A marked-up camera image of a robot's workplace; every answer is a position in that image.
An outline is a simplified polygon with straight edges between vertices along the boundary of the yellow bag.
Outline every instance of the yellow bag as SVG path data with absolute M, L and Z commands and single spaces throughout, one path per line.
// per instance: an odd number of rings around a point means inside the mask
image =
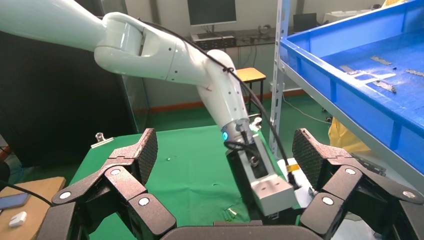
M 367 147 L 357 136 L 347 129 L 335 117 L 332 118 L 331 126 L 328 130 L 330 146 L 346 150 L 348 153 L 368 151 Z
M 384 8 L 384 7 L 393 5 L 393 4 L 400 4 L 400 3 L 403 3 L 403 2 L 406 2 L 406 1 L 407 0 L 385 0 L 382 7 Z

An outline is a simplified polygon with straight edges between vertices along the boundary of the green tablecloth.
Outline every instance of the green tablecloth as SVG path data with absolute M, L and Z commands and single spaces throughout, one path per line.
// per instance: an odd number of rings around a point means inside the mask
M 110 143 L 91 149 L 71 184 L 97 171 L 114 149 L 132 145 L 140 136 L 116 137 Z M 175 216 L 179 227 L 250 220 L 227 163 L 226 148 L 217 126 L 157 132 L 157 141 L 157 160 L 146 187 Z M 134 237 L 113 214 L 103 220 L 90 239 Z

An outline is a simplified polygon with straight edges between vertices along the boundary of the robotic hand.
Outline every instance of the robotic hand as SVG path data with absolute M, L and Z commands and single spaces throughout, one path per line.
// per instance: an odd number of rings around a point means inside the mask
M 297 204 L 292 185 L 276 173 L 264 143 L 249 127 L 240 83 L 225 71 L 236 72 L 225 52 L 207 53 L 217 64 L 180 37 L 118 12 L 100 20 L 73 0 L 3 0 L 0 16 L 0 31 L 94 52 L 107 71 L 196 85 L 221 128 L 242 197 L 253 201 L 245 203 L 256 204 L 264 216 Z

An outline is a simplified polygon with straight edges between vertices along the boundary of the keyboard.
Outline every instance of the keyboard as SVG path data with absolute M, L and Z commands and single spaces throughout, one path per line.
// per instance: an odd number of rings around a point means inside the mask
M 199 39 L 234 36 L 234 31 L 206 32 L 197 34 Z

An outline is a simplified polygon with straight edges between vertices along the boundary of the black cable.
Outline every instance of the black cable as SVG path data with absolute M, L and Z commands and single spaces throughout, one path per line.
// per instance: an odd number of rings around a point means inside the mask
M 281 143 L 281 140 L 280 140 L 280 138 L 279 138 L 279 135 L 278 135 L 278 133 L 277 133 L 277 130 L 275 129 L 275 127 L 274 127 L 274 125 L 272 124 L 272 122 L 271 122 L 271 118 L 270 118 L 270 116 L 268 115 L 268 113 L 267 113 L 267 111 L 265 110 L 265 108 L 264 108 L 264 106 L 262 105 L 262 103 L 259 101 L 259 99 L 258 99 L 258 97 L 256 96 L 256 94 L 253 92 L 253 90 L 252 89 L 250 89 L 248 86 L 247 86 L 247 84 L 246 83 L 244 83 L 238 76 L 237 76 L 237 74 L 235 74 L 234 73 L 234 69 L 232 68 L 232 67 L 227 67 L 227 66 L 225 66 L 223 63 L 221 63 L 220 61 L 218 61 L 218 60 L 216 60 L 214 57 L 212 57 L 212 56 L 210 56 L 210 55 L 208 55 L 205 51 L 203 51 L 203 49 L 202 48 L 200 48 L 199 46 L 197 46 L 196 44 L 194 44 L 194 43 L 192 43 L 191 41 L 189 41 L 189 40 L 187 40 L 187 39 L 185 39 L 183 36 L 180 36 L 179 34 L 177 34 L 177 33 L 175 33 L 175 32 L 173 32 L 173 31 L 171 31 L 171 30 L 169 30 L 169 29 L 167 29 L 167 28 L 165 28 L 165 27 L 163 27 L 163 26 L 161 26 L 161 25 L 158 25 L 158 24 L 155 24 L 155 23 L 151 23 L 151 22 L 145 22 L 145 21 L 143 21 L 143 23 L 145 23 L 145 24 L 147 24 L 147 25 L 149 25 L 149 26 L 151 26 L 151 27 L 153 27 L 153 28 L 156 28 L 156 29 L 158 29 L 158 30 L 161 30 L 161 31 L 164 31 L 164 32 L 167 32 L 167 33 L 169 33 L 169 34 L 171 34 L 171 35 L 173 35 L 174 37 L 176 37 L 176 38 L 179 38 L 180 40 L 182 40 L 182 41 L 184 41 L 186 44 L 188 44 L 188 45 L 190 45 L 190 46 L 192 46 L 193 48 L 195 48 L 195 49 L 197 49 L 199 52 L 201 52 L 202 54 L 204 54 L 207 58 L 209 58 L 212 62 L 214 62 L 214 63 L 216 63 L 216 64 L 218 64 L 219 66 L 221 66 L 222 67 L 222 71 L 223 72 L 227 72 L 227 73 L 229 73 L 230 75 L 232 75 L 239 83 L 240 83 L 240 86 L 242 87 L 242 88 L 244 88 L 244 89 L 246 89 L 247 90 L 247 92 L 249 93 L 249 95 L 252 97 L 252 99 L 253 99 L 253 103 L 255 103 L 255 105 L 257 106 L 257 108 L 259 109 L 259 111 L 262 113 L 262 115 L 264 116 L 264 118 L 266 119 L 266 121 L 268 122 L 268 124 L 269 124 L 269 128 L 271 129 L 271 132 L 272 132 L 272 134 L 274 135 L 274 137 L 275 137 L 275 140 L 276 140 L 276 143 L 277 143 L 277 146 L 278 146 L 278 149 L 280 150 L 280 152 L 281 152 L 281 156 L 282 156 L 282 158 L 283 158 L 283 160 L 284 160 L 284 164 L 285 164 L 285 167 L 286 167 L 286 169 L 287 169 L 287 176 L 288 176 L 288 182 L 291 184 L 291 185 L 293 185 L 293 188 L 296 190 L 296 189 L 298 189 L 300 186 L 296 183 L 296 180 L 295 180 L 295 177 L 293 176 L 293 173 L 292 173 L 292 171 L 290 170 L 290 168 L 289 168 L 289 162 L 288 162 L 288 159 L 287 159 L 287 155 L 286 155 L 286 152 L 284 151 L 284 148 L 283 148 L 283 144 Z
M 245 65 L 249 62 L 249 59 L 251 59 L 251 55 L 252 55 L 252 53 L 253 53 L 253 46 L 250 46 L 250 52 L 249 52 L 249 55 L 247 56 L 247 59 L 246 59 L 246 61 L 241 65 L 241 67 L 242 68 L 244 68 L 245 67 Z
M 254 46 L 254 58 L 253 58 L 253 67 L 255 67 L 255 63 L 256 63 L 256 56 L 258 54 L 258 46 L 255 45 Z
M 40 199 L 40 200 L 43 200 L 43 201 L 44 201 L 45 203 L 47 203 L 50 207 L 53 207 L 53 204 L 52 204 L 49 200 L 45 199 L 44 197 L 42 197 L 42 196 L 38 195 L 38 194 L 37 194 L 37 193 L 35 193 L 35 192 L 32 192 L 32 191 L 30 191 L 30 190 L 26 190 L 25 188 L 22 188 L 22 187 L 19 187 L 19 186 L 15 186 L 15 185 L 13 185 L 13 184 L 10 184 L 10 183 L 5 182 L 5 181 L 2 181 L 2 180 L 0 180 L 0 184 L 1 184 L 1 185 L 3 185 L 3 186 L 9 187 L 9 188 L 16 189 L 16 190 L 19 190 L 19 191 L 21 191 L 21 192 L 24 192 L 24 193 L 30 194 L 30 195 L 32 195 L 32 196 L 34 196 L 34 197 L 36 197 L 36 198 L 38 198 L 38 199 Z

